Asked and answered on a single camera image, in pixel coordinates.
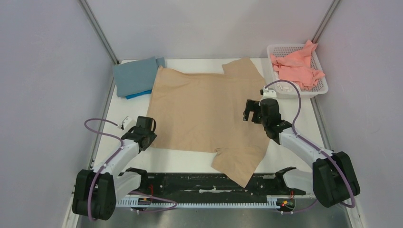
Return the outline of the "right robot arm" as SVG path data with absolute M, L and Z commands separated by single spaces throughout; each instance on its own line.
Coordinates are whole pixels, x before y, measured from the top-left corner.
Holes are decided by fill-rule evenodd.
M 348 154 L 322 149 L 300 134 L 293 123 L 282 119 L 276 99 L 248 99 L 244 121 L 249 119 L 250 113 L 253 113 L 252 122 L 261 124 L 269 139 L 296 154 L 312 170 L 304 172 L 288 167 L 276 172 L 274 186 L 277 192 L 286 194 L 290 190 L 301 190 L 312 193 L 326 208 L 336 204 L 348 208 L 356 206 L 355 197 L 361 190 Z

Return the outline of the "beige t shirt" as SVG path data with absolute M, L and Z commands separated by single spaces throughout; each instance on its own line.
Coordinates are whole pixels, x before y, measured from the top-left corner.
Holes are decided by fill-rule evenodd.
M 263 127 L 243 120 L 247 100 L 265 85 L 249 58 L 222 65 L 221 74 L 185 74 L 159 67 L 147 115 L 159 149 L 210 152 L 212 168 L 246 187 L 269 145 Z

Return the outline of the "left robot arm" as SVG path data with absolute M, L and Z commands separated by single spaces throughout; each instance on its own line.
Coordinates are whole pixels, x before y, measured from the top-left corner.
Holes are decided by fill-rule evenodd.
M 114 125 L 120 130 L 118 135 L 102 135 L 118 140 L 116 148 L 101 163 L 76 176 L 72 212 L 91 221 L 108 220 L 118 200 L 132 190 L 143 194 L 149 188 L 145 170 L 125 166 L 156 139 L 156 120 L 139 116 L 134 121 L 126 117 L 121 124 Z

